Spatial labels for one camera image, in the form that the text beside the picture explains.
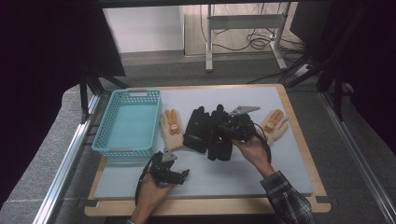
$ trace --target plaid shirt sleeve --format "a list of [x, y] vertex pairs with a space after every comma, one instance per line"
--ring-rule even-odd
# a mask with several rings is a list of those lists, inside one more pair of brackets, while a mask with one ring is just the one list
[[260, 182], [277, 215], [287, 223], [315, 223], [311, 204], [278, 171]]

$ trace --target beige glove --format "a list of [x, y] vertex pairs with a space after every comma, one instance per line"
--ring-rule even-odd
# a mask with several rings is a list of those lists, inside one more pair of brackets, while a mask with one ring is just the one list
[[267, 144], [271, 146], [288, 129], [288, 116], [284, 115], [279, 109], [271, 110], [260, 126], [267, 137]]
[[180, 115], [175, 109], [165, 110], [161, 116], [161, 134], [168, 149], [183, 146], [183, 130]]

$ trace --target basket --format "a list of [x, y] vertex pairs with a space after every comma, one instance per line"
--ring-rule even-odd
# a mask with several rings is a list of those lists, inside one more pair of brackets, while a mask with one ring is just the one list
[[151, 157], [161, 106], [157, 89], [113, 91], [92, 149], [107, 157]]

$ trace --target white wall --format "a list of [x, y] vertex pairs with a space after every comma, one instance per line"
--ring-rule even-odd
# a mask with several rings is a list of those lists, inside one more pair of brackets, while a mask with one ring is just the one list
[[183, 49], [179, 7], [106, 8], [119, 53]]

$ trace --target work glove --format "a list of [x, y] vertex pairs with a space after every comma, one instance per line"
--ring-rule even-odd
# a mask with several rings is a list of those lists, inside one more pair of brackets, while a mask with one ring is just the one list
[[220, 161], [229, 161], [233, 152], [233, 142], [231, 138], [223, 132], [219, 126], [228, 123], [230, 117], [224, 111], [223, 105], [218, 105], [210, 116], [210, 136], [207, 144], [207, 158], [211, 161], [218, 159]]
[[260, 126], [264, 131], [267, 144], [271, 146], [288, 129], [288, 117], [279, 109], [271, 110]]
[[161, 134], [166, 148], [174, 149], [183, 146], [183, 129], [180, 115], [175, 109], [163, 112], [161, 116]]
[[210, 130], [210, 116], [203, 106], [192, 111], [186, 132], [184, 133], [183, 145], [198, 152], [205, 153], [207, 139]]

